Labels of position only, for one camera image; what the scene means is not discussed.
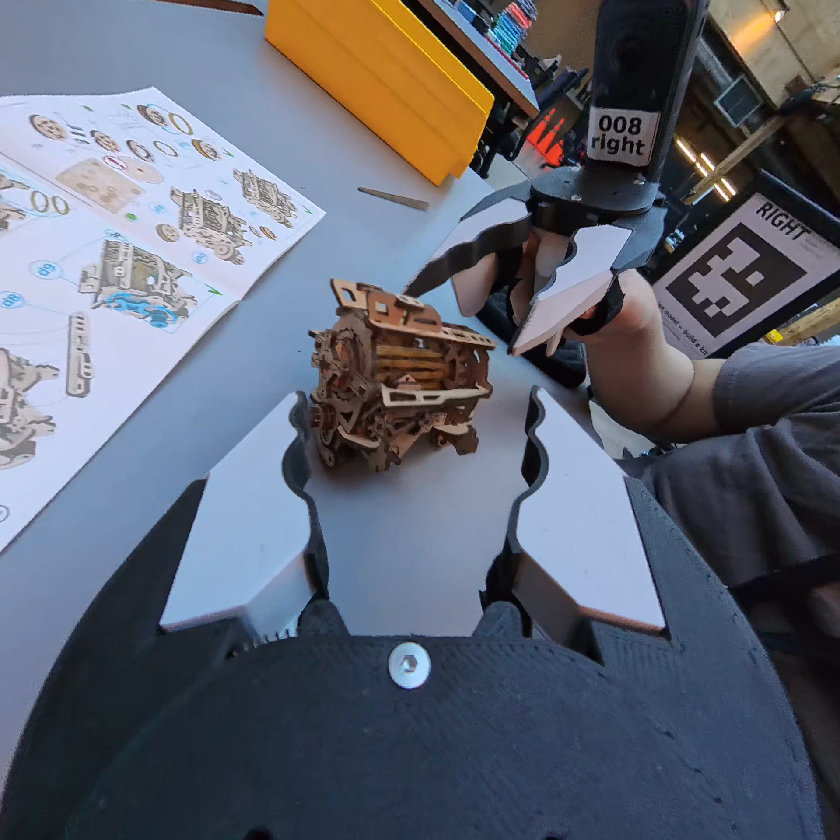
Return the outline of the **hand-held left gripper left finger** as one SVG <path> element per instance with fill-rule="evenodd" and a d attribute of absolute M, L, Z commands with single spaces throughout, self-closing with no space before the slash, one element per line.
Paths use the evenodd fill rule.
<path fill-rule="evenodd" d="M 307 399 L 292 392 L 210 470 L 162 629 L 235 618 L 256 642 L 275 641 L 296 636 L 305 606 L 327 595 L 308 431 Z"/>

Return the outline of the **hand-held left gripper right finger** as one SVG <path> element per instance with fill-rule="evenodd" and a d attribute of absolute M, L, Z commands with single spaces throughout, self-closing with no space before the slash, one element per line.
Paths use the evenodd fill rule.
<path fill-rule="evenodd" d="M 660 636 L 665 615 L 623 471 L 539 386 L 526 436 L 527 488 L 512 503 L 483 607 L 510 602 L 555 643 L 591 621 Z"/>

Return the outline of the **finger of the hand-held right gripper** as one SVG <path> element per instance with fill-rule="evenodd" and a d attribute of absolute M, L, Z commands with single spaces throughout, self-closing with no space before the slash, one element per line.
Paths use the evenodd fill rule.
<path fill-rule="evenodd" d="M 451 281 L 460 313 L 477 315 L 497 278 L 497 255 L 509 249 L 522 254 L 529 238 L 529 212 L 478 212 L 462 219 L 429 261 L 406 286 L 420 298 Z"/>
<path fill-rule="evenodd" d="M 571 237 L 543 234 L 535 262 L 534 295 L 509 343 L 521 355 L 548 343 L 598 304 L 613 282 L 613 263 L 631 231 L 614 225 L 582 227 Z"/>

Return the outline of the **wooden mechanical model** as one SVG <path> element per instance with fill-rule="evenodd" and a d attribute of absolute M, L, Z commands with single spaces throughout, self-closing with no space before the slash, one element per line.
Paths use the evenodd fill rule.
<path fill-rule="evenodd" d="M 309 425 L 324 465 L 358 454 L 381 473 L 423 436 L 435 448 L 475 453 L 474 414 L 492 394 L 497 343 L 417 299 L 338 278 L 330 285 L 338 320 L 309 332 L 318 371 Z"/>

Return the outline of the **person's right hand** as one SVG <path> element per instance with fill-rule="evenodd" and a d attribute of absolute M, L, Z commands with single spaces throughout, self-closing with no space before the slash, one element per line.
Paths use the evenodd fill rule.
<path fill-rule="evenodd" d="M 694 366 L 667 343 L 651 286 L 635 269 L 617 279 L 623 305 L 612 321 L 589 334 L 571 326 L 563 332 L 583 343 L 594 392 L 603 397 L 619 392 L 685 394 L 694 380 Z"/>

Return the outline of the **thin wooden stick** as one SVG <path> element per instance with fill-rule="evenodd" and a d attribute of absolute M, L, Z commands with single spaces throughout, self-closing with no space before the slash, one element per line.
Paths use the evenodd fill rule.
<path fill-rule="evenodd" d="M 410 197 L 410 196 L 398 195 L 398 194 L 394 194 L 394 193 L 391 193 L 391 192 L 384 192 L 384 191 L 376 190 L 374 188 L 367 187 L 367 186 L 359 186 L 359 187 L 357 187 L 357 189 L 358 189 L 358 192 L 360 192 L 362 194 L 377 197 L 377 198 L 380 198 L 381 200 L 385 200 L 389 203 L 393 203 L 393 204 L 397 204 L 397 205 L 401 205 L 401 206 L 405 206 L 405 207 L 411 207 L 412 209 L 416 209 L 416 210 L 421 211 L 421 212 L 426 212 L 429 209 L 429 203 L 427 201 L 422 200 L 422 199 L 418 199 L 418 198 L 414 198 L 414 197 Z"/>

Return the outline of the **stack of colourful folded cloths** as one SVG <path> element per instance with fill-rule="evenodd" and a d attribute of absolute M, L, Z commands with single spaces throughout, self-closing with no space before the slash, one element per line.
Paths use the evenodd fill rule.
<path fill-rule="evenodd" d="M 486 33 L 499 51 L 520 66 L 526 59 L 524 41 L 537 21 L 538 9 L 533 1 L 504 1 L 491 16 Z"/>

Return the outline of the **black quilted wrist rest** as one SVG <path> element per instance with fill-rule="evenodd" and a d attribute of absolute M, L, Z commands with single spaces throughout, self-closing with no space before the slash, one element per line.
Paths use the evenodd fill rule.
<path fill-rule="evenodd" d="M 515 325 L 509 318 L 508 288 L 491 294 L 477 318 L 498 339 L 508 344 L 515 333 Z M 563 339 L 559 348 L 551 355 L 545 353 L 540 345 L 522 355 L 522 358 L 539 368 L 549 378 L 560 385 L 574 389 L 580 386 L 586 377 L 585 351 L 577 340 Z"/>

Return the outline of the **black-framed marker sign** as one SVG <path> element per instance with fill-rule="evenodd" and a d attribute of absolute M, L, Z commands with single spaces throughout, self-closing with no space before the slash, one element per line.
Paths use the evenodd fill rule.
<path fill-rule="evenodd" d="M 726 359 L 836 291 L 838 247 L 838 218 L 762 171 L 653 274 L 667 343 Z"/>

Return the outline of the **background desk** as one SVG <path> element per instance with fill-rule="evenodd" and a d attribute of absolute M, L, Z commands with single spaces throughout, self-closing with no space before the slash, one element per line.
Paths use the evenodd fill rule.
<path fill-rule="evenodd" d="M 514 63 L 467 20 L 450 2 L 419 1 L 420 7 L 485 71 L 508 100 L 527 117 L 540 108 L 531 82 Z"/>

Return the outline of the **yellow plastic bin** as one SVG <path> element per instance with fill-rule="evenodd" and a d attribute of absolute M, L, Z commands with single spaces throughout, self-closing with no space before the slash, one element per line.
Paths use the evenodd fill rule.
<path fill-rule="evenodd" d="M 266 40 L 440 186 L 472 162 L 494 97 L 399 1 L 270 1 Z"/>

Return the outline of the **person's grey shirt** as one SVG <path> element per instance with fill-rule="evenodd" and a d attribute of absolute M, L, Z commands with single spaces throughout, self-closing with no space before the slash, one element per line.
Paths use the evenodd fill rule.
<path fill-rule="evenodd" d="M 721 435 L 620 466 L 725 585 L 838 559 L 838 347 L 746 345 L 712 404 Z"/>

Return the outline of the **instruction booklet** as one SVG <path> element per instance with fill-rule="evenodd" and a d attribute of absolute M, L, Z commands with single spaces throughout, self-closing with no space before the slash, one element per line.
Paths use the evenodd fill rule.
<path fill-rule="evenodd" d="M 151 87 L 1 100 L 1 545 L 324 216 Z"/>

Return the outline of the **wall air conditioner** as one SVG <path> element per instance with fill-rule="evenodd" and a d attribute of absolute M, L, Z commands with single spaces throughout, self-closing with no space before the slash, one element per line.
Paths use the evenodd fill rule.
<path fill-rule="evenodd" d="M 743 74 L 731 80 L 712 104 L 734 129 L 743 126 L 756 112 L 765 108 L 764 98 Z"/>

